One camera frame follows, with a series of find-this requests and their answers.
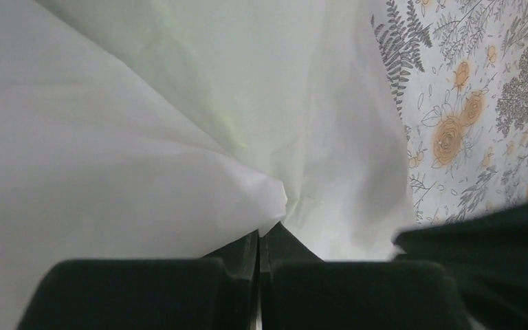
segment white fabric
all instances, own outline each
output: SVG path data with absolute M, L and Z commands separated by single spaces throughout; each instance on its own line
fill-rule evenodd
M 245 164 L 284 182 L 324 259 L 384 259 L 415 224 L 366 1 L 38 0 Z
M 0 0 L 0 329 L 61 260 L 201 256 L 285 203 L 123 63 Z
M 322 258 L 384 259 L 415 223 L 364 1 L 49 4 L 124 63 L 0 0 L 0 329 L 63 259 L 200 256 L 285 211 Z

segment dark green object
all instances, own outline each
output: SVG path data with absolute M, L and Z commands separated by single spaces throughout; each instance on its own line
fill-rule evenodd
M 248 329 L 258 234 L 195 260 L 76 260 L 50 270 L 18 330 Z
M 528 204 L 482 219 L 401 233 L 400 261 L 432 261 L 454 277 L 490 329 L 528 329 Z

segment white plastic bag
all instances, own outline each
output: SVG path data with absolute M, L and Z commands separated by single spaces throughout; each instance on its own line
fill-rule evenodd
M 384 259 L 415 224 L 367 1 L 38 0 L 225 150 L 285 185 L 324 259 Z
M 0 329 L 59 261 L 201 256 L 285 203 L 123 63 L 0 0 Z

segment white sheet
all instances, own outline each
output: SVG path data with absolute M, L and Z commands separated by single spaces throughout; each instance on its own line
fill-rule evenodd
M 324 259 L 385 259 L 415 224 L 367 1 L 38 0 L 245 164 L 284 182 Z
M 61 260 L 201 256 L 285 203 L 123 63 L 0 0 L 0 329 Z

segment floral pattern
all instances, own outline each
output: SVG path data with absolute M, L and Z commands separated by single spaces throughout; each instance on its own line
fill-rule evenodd
M 528 0 L 388 0 L 371 25 L 406 130 L 417 222 L 528 202 Z

